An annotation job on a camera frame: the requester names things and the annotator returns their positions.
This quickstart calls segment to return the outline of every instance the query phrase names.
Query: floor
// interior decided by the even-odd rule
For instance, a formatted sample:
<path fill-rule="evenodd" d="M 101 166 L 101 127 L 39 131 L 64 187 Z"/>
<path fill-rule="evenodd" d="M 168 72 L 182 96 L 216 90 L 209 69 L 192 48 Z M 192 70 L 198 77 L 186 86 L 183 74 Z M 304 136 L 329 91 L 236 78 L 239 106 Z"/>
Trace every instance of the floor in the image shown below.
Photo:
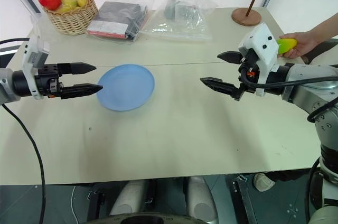
<path fill-rule="evenodd" d="M 247 175 L 247 186 L 258 224 L 303 224 L 304 187 L 306 176 L 289 182 L 277 182 L 267 192 L 258 192 L 252 186 L 253 175 Z M 219 224 L 235 224 L 236 217 L 225 175 L 204 177 L 214 197 Z M 125 182 L 97 183 L 77 186 L 73 205 L 79 223 L 87 219 L 90 191 L 99 190 L 106 194 L 106 202 L 101 206 L 100 217 L 109 213 L 114 200 Z M 153 211 L 185 214 L 185 200 L 182 191 L 183 179 L 159 179 L 156 204 Z M 76 224 L 70 208 L 72 185 L 48 185 L 44 223 Z M 41 206 L 41 186 L 20 185 L 0 186 L 0 223 L 37 223 Z"/>

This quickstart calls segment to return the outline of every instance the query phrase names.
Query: fruit basket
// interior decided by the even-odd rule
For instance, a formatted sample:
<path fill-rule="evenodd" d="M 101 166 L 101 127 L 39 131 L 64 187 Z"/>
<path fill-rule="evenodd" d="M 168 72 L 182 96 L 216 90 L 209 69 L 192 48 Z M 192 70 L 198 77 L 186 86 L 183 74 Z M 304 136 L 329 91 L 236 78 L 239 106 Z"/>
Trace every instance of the fruit basket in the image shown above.
<path fill-rule="evenodd" d="M 91 20 L 97 14 L 98 9 L 94 0 L 87 0 L 83 7 L 67 12 L 56 12 L 43 8 L 53 25 L 63 34 L 83 34 Z"/>

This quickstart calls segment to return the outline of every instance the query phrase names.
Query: black cable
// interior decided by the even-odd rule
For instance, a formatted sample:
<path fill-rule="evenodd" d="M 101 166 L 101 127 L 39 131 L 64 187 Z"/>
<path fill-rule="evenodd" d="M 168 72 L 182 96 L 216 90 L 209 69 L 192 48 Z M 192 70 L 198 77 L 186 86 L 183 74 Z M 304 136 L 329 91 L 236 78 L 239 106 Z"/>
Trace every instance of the black cable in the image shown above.
<path fill-rule="evenodd" d="M 41 160 L 41 156 L 40 156 L 39 150 L 38 150 L 38 148 L 36 146 L 36 143 L 35 143 L 33 137 L 31 136 L 30 132 L 27 130 L 27 128 L 23 124 L 23 122 L 10 109 L 8 109 L 5 104 L 2 104 L 2 107 L 9 114 L 11 114 L 16 119 L 16 121 L 18 121 L 18 123 L 21 125 L 21 127 L 23 128 L 23 130 L 27 134 L 28 138 L 32 142 L 34 150 L 35 150 L 35 153 L 36 153 L 36 157 L 39 160 L 40 173 L 41 173 L 41 185 L 42 185 L 42 205 L 41 205 L 39 224 L 42 224 L 43 223 L 44 212 L 45 212 L 45 208 L 46 208 L 46 184 L 45 184 L 45 180 L 44 180 L 43 164 L 42 164 L 42 160 Z"/>
<path fill-rule="evenodd" d="M 304 207 L 305 207 L 305 219 L 306 223 L 310 222 L 310 208 L 309 208 L 309 198 L 310 198 L 310 187 L 311 187 L 311 180 L 313 177 L 313 174 L 316 171 L 317 166 L 319 165 L 319 158 L 315 161 L 315 163 L 312 165 L 310 172 L 308 174 L 307 182 L 306 182 L 306 188 L 305 188 L 305 199 L 304 199 Z"/>
<path fill-rule="evenodd" d="M 7 40 L 2 40 L 0 41 L 0 44 L 16 42 L 16 41 L 29 41 L 29 40 L 30 40 L 29 38 L 12 38 L 12 39 L 7 39 Z"/>
<path fill-rule="evenodd" d="M 282 81 L 282 82 L 259 84 L 259 83 L 254 83 L 254 82 L 249 81 L 247 78 L 247 69 L 243 68 L 241 70 L 241 80 L 243 81 L 245 85 L 251 88 L 271 89 L 271 88 L 284 88 L 284 87 L 289 87 L 289 86 L 304 85 L 304 84 L 323 82 L 323 81 L 338 81 L 338 77 L 327 76 L 327 77 L 318 77 L 318 78 L 304 79 L 304 80 L 293 80 L 293 81 L 286 81 L 286 82 Z"/>
<path fill-rule="evenodd" d="M 334 98 L 332 101 L 327 102 L 324 104 L 322 107 L 316 109 L 315 111 L 311 112 L 310 115 L 307 116 L 307 121 L 314 123 L 315 122 L 315 117 L 320 114 L 321 112 L 325 111 L 326 109 L 329 109 L 333 106 L 336 105 L 338 102 L 338 97 Z"/>

